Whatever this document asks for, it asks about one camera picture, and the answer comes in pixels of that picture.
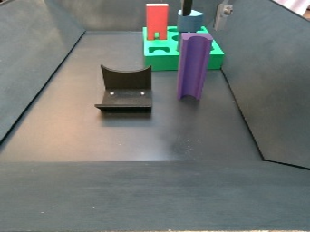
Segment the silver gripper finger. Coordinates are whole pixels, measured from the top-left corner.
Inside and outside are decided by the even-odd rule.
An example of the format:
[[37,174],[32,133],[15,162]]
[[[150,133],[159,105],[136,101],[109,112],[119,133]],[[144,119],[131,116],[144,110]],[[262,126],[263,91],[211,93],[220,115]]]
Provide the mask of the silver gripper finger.
[[182,0],[182,15],[188,16],[191,13],[192,0]]
[[223,0],[223,2],[216,7],[216,13],[214,18],[214,30],[219,31],[226,26],[226,19],[232,15],[234,6],[228,3],[228,0]]

